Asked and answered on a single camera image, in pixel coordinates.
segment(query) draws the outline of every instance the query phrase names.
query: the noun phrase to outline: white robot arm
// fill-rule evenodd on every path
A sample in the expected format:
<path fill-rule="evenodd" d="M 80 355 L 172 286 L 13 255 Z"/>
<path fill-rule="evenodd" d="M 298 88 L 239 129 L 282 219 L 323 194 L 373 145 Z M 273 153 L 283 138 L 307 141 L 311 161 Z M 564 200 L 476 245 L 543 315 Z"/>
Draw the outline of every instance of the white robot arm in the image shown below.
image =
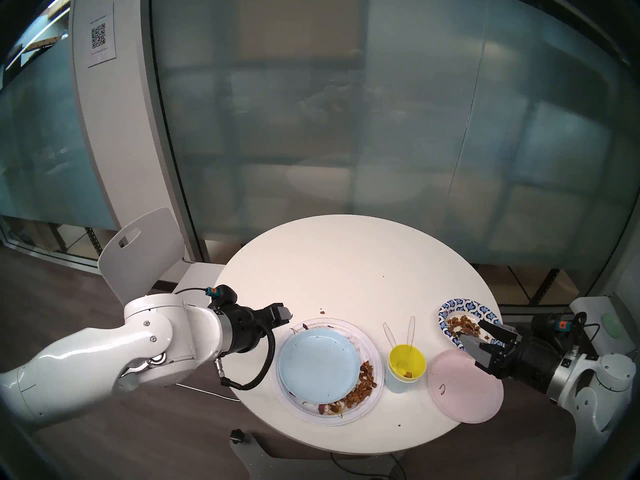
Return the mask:
<path fill-rule="evenodd" d="M 559 315 L 536 315 L 532 331 L 481 320 L 479 325 L 504 346 L 460 335 L 475 366 L 497 378 L 511 377 L 546 394 L 575 420 L 573 470 L 580 471 L 605 444 L 631 402 L 636 365 L 624 354 L 579 353 L 586 313 L 571 325 L 573 348 L 554 337 Z"/>
<path fill-rule="evenodd" d="M 209 360 L 217 360 L 222 371 L 220 357 L 253 349 L 261 337 L 269 337 L 291 318 L 282 304 L 255 311 L 238 306 L 235 292 L 224 285 L 211 292 L 210 308 L 186 305 L 175 294 L 127 303 L 123 326 L 86 328 L 0 374 L 0 398 L 24 424 L 41 428 L 141 384 L 178 383 Z M 267 359 L 266 369 L 270 364 Z M 225 381 L 229 387 L 245 387 Z"/>

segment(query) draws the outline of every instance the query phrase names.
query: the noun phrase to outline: paper plate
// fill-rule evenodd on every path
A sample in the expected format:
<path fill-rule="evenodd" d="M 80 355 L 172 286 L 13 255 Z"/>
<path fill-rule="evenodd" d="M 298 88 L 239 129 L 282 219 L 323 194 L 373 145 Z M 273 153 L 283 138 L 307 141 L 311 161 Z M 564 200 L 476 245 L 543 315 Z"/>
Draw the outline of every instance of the paper plate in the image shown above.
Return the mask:
<path fill-rule="evenodd" d="M 282 383 L 282 379 L 280 378 L 280 373 L 277 369 L 278 365 L 274 364 L 269 370 L 269 377 L 271 378 L 271 383 L 273 383 L 273 388 L 276 396 L 278 396 L 280 404 L 282 404 L 282 406 L 284 406 L 284 408 L 296 418 L 308 423 L 315 423 L 319 425 L 344 425 L 364 416 L 374 408 L 378 399 L 382 395 L 382 389 L 384 387 L 385 369 L 376 346 L 363 331 L 343 320 L 335 318 L 315 318 L 312 320 L 306 320 L 304 323 L 310 330 L 313 328 L 330 328 L 331 330 L 335 330 L 339 334 L 344 335 L 344 337 L 346 337 L 355 347 L 360 358 L 360 364 L 368 361 L 373 368 L 373 378 L 377 386 L 373 388 L 369 397 L 357 406 L 354 406 L 351 409 L 345 409 L 341 415 L 328 413 L 321 415 L 318 412 L 317 404 L 312 404 L 310 402 L 305 402 L 302 399 L 298 399 L 287 390 L 287 387 L 285 387 Z M 294 331 L 299 333 L 304 330 L 305 328 L 302 326 L 302 323 L 299 323 L 292 328 L 287 327 L 288 334 L 283 338 L 281 344 L 279 343 L 276 346 L 276 354 L 274 358 L 275 363 L 279 361 L 280 353 L 282 352 L 282 348 L 286 344 L 286 341 L 294 337 Z"/>
<path fill-rule="evenodd" d="M 282 346 L 278 372 L 297 398 L 316 405 L 332 403 L 358 383 L 360 356 L 334 329 L 303 329 Z"/>
<path fill-rule="evenodd" d="M 500 325 L 503 322 L 503 318 L 500 316 L 500 313 L 494 313 L 486 306 L 481 305 L 476 301 L 472 301 L 471 299 L 457 298 L 444 303 L 438 312 L 438 324 L 440 325 L 440 330 L 452 343 L 456 344 L 459 349 L 462 349 L 465 352 L 465 346 L 462 345 L 462 342 L 460 342 L 455 333 L 451 333 L 449 331 L 446 323 L 447 319 L 452 317 L 460 318 L 462 315 L 466 315 L 476 323 L 480 320 L 487 320 L 489 323 L 493 323 L 494 325 Z M 491 334 L 482 328 L 480 329 L 480 339 L 483 342 L 486 341 L 487 343 L 504 346 L 504 342 L 493 338 Z"/>
<path fill-rule="evenodd" d="M 503 405 L 502 380 L 483 372 L 467 353 L 450 349 L 429 366 L 427 382 L 433 400 L 455 421 L 482 423 Z"/>

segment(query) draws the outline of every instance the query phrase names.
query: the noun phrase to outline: round table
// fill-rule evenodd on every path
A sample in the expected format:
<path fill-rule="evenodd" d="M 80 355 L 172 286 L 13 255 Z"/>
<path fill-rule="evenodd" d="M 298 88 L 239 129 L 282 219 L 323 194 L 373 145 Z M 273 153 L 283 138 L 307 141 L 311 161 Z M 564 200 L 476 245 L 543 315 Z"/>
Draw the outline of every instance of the round table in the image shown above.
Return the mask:
<path fill-rule="evenodd" d="M 427 369 L 437 354 L 455 347 L 437 322 L 444 302 L 468 298 L 499 313 L 485 281 L 455 251 L 419 230 L 370 216 L 314 216 L 277 226 L 240 249 L 217 284 L 231 286 L 238 303 L 253 309 L 284 303 L 294 325 L 320 317 L 352 323 L 376 344 L 383 361 L 391 345 L 382 324 L 386 322 L 397 343 L 403 344 L 409 318 L 415 315 L 413 343 L 425 355 Z M 287 326 L 274 330 L 277 344 L 286 331 Z M 226 356 L 226 375 L 249 382 L 266 353 L 262 338 L 253 351 Z M 269 371 L 275 369 L 274 361 Z M 234 392 L 258 418 L 284 435 L 340 453 L 400 451 L 458 425 L 436 407 L 426 377 L 402 394 L 385 387 L 367 415 L 340 426 L 293 417 L 280 404 L 269 375 L 253 390 Z"/>

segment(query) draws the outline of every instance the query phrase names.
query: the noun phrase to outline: frosted glass wall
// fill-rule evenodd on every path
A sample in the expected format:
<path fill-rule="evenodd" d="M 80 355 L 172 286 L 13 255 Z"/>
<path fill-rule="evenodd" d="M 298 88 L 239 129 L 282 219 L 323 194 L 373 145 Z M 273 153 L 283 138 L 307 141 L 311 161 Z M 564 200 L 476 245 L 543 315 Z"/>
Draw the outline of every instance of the frosted glass wall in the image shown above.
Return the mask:
<path fill-rule="evenodd" d="M 78 122 L 67 39 L 0 90 L 0 215 L 116 228 Z"/>
<path fill-rule="evenodd" d="M 468 261 L 599 270 L 640 185 L 638 90 L 516 0 L 153 0 L 204 239 L 388 218 Z"/>

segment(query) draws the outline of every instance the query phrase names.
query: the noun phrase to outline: blue plate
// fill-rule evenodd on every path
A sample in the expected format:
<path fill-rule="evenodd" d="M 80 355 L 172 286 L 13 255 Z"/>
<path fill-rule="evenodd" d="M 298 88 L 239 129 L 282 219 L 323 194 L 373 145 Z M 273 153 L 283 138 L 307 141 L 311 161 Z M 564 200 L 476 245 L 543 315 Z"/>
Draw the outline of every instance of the blue plate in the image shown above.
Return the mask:
<path fill-rule="evenodd" d="M 294 396 L 323 405 L 353 390 L 360 375 L 360 356 L 344 335 L 328 328 L 311 328 L 285 342 L 278 372 Z"/>

